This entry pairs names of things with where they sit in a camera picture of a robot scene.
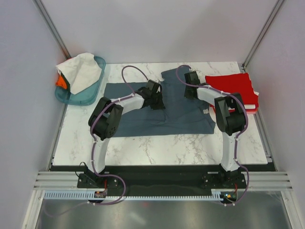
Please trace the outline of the grey-blue t-shirt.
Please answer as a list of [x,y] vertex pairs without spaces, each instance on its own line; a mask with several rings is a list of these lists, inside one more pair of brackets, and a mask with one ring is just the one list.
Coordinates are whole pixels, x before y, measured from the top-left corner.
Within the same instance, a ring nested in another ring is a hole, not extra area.
[[209,104],[184,96],[185,85],[180,81],[187,72],[187,67],[162,72],[165,108],[153,110],[148,106],[122,115],[114,136],[212,135],[215,122],[208,113]]

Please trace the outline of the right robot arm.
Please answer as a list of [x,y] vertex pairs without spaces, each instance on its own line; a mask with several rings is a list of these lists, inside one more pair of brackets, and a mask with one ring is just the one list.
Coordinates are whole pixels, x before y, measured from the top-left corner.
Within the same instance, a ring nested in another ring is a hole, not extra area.
[[239,136],[248,127],[248,116],[239,93],[227,93],[200,83],[197,72],[189,72],[185,77],[184,96],[189,99],[205,101],[215,108],[216,124],[223,136],[223,155],[221,167],[225,172],[218,176],[222,187],[228,188],[235,183],[233,171],[238,170]]

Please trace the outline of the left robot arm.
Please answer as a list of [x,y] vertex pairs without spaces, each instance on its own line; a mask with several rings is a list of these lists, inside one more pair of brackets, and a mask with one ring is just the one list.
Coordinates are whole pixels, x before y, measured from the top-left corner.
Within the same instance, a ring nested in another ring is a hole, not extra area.
[[102,97],[99,100],[88,121],[93,137],[88,165],[92,173],[88,176],[88,182],[93,187],[101,187],[104,184],[105,177],[100,172],[105,169],[108,144],[119,128],[122,116],[148,106],[153,110],[164,109],[162,90],[160,83],[149,80],[144,87],[128,96],[115,99]]

